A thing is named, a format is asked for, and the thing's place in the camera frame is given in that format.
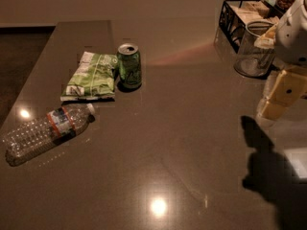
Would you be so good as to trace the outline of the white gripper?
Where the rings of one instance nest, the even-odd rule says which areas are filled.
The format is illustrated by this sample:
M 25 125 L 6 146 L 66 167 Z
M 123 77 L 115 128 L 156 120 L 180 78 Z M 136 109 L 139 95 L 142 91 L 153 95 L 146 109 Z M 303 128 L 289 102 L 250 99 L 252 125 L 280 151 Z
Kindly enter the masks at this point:
M 278 120 L 307 93 L 306 4 L 307 0 L 295 0 L 277 24 L 274 44 L 276 56 L 292 65 L 268 77 L 263 98 L 257 107 L 257 114 L 261 118 Z

